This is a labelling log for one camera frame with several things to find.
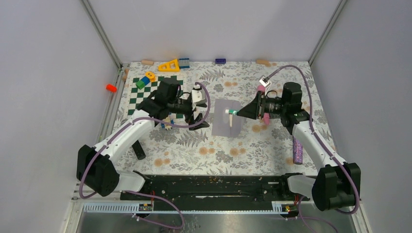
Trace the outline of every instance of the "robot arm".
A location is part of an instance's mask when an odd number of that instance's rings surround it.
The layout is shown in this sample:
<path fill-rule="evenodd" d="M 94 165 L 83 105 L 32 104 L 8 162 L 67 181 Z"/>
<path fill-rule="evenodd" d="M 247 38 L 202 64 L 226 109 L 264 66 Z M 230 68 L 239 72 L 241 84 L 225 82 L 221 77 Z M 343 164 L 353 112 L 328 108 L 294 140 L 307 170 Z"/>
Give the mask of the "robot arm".
<path fill-rule="evenodd" d="M 81 180 L 87 173 L 84 183 L 103 197 L 113 191 L 139 191 L 144 185 L 144 178 L 135 172 L 117 171 L 114 165 L 141 136 L 158 124 L 152 118 L 163 120 L 169 113 L 184 114 L 186 123 L 198 124 L 189 130 L 209 127 L 205 121 L 199 123 L 202 114 L 194 118 L 197 106 L 207 107 L 205 91 L 201 86 L 195 85 L 187 99 L 180 98 L 183 94 L 178 89 L 176 80 L 164 79 L 158 89 L 139 104 L 133 115 L 108 138 L 92 148 L 87 145 L 81 147 L 77 159 L 77 179 Z M 86 172 L 86 167 L 95 156 L 97 158 Z"/>
<path fill-rule="evenodd" d="M 269 81 L 265 79 L 262 77 L 260 82 L 270 86 Z M 280 118 L 282 125 L 300 141 L 308 152 L 318 170 L 316 179 L 300 173 L 285 174 L 282 176 L 285 179 L 284 186 L 287 189 L 284 190 L 285 193 L 299 193 L 311 198 L 321 211 L 353 206 L 356 202 L 354 189 L 336 161 L 343 164 L 358 193 L 360 191 L 361 170 L 357 164 L 348 164 L 345 159 L 334 152 L 316 127 L 310 124 L 309 114 L 302 109 L 301 99 L 301 86 L 289 82 L 284 84 L 281 98 L 269 98 L 263 92 L 258 91 L 255 99 L 240 109 L 237 115 L 257 119 L 262 118 L 265 113 L 269 113 Z M 332 151 L 335 160 L 328 155 L 319 141 L 325 145 L 326 149 Z"/>

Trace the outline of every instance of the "white wall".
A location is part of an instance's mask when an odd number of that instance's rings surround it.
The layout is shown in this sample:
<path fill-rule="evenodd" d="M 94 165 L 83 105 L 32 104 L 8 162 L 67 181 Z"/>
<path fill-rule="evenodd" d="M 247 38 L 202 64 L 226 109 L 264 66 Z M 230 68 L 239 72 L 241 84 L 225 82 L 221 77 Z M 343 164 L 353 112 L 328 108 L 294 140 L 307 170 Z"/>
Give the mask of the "white wall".
<path fill-rule="evenodd" d="M 307 61 L 339 0 L 90 0 L 123 62 Z"/>
<path fill-rule="evenodd" d="M 0 232 L 59 231 L 116 68 L 79 1 L 0 1 Z"/>
<path fill-rule="evenodd" d="M 410 232 L 412 1 L 349 1 L 312 66 L 374 233 Z"/>

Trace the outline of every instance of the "checkerboard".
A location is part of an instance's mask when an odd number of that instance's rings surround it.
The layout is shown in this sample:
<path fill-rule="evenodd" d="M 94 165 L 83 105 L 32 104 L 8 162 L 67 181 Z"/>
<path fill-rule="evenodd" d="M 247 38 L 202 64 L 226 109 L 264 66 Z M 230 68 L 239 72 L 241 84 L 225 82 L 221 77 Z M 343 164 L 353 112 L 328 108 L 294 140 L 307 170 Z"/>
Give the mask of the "checkerboard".
<path fill-rule="evenodd" d="M 165 76 L 163 73 L 162 74 L 155 74 L 156 75 L 156 82 L 152 82 L 147 84 L 144 88 L 139 90 L 139 88 L 136 86 L 136 83 L 144 77 L 144 75 L 141 75 L 141 77 L 128 77 L 129 78 L 129 92 L 127 95 L 127 99 L 129 100 L 129 107 L 128 109 L 125 109 L 125 117 L 129 117 L 133 114 L 137 106 L 145 100 L 152 91 L 157 90 L 158 85 L 160 84 L 160 81 L 162 81 L 164 78 L 172 78 L 175 79 L 179 82 L 182 90 L 185 89 L 185 84 L 183 82 L 183 75 L 170 75 L 170 76 Z M 184 121 L 184 115 L 183 114 L 171 114 L 170 119 L 175 119 L 176 122 Z"/>

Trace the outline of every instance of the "floral tablecloth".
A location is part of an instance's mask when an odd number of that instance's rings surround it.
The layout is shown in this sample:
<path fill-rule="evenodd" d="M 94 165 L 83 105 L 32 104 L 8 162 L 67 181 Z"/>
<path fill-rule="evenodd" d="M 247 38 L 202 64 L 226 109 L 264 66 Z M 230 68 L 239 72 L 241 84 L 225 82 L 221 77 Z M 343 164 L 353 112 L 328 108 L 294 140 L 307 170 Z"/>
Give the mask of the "floral tablecloth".
<path fill-rule="evenodd" d="M 127 79 L 143 77 L 146 71 L 159 75 L 157 67 L 131 63 Z M 260 120 L 247 119 L 240 135 L 236 138 L 212 136 L 214 103 L 216 99 L 238 100 L 242 106 L 249 103 L 256 94 L 261 75 L 268 75 L 282 65 L 293 64 L 300 67 L 308 78 L 313 99 L 314 122 L 321 135 L 334 148 L 326 116 L 307 62 L 271 62 L 271 67 L 255 62 L 228 62 L 216 65 L 212 62 L 191 62 L 184 73 L 185 90 L 190 91 L 195 81 L 202 82 L 211 97 L 210 114 L 206 121 L 209 128 L 197 131 L 160 128 L 139 139 L 147 157 L 138 161 L 130 148 L 119 160 L 116 169 L 137 170 L 143 174 L 171 175 L 282 175 L 287 172 L 302 172 L 316 175 L 316 168 L 306 152 L 303 164 L 295 165 L 292 159 L 292 136 L 281 125 L 279 119 L 271 119 L 269 126 Z M 128 108 L 126 81 L 114 125 L 117 129 L 126 119 Z M 297 70 L 287 68 L 271 78 L 272 88 L 282 93 L 285 82 L 302 85 L 304 108 L 309 111 L 309 98 L 305 84 Z"/>

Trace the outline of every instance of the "purple glitter box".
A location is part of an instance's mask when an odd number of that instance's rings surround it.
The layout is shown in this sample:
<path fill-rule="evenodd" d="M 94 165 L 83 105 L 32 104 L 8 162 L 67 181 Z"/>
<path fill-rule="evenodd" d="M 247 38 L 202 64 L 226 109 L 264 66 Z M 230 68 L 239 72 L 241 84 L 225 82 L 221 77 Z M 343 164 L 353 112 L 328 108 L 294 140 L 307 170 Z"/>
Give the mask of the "purple glitter box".
<path fill-rule="evenodd" d="M 295 137 L 293 137 L 293 163 L 299 165 L 303 163 L 303 146 Z"/>

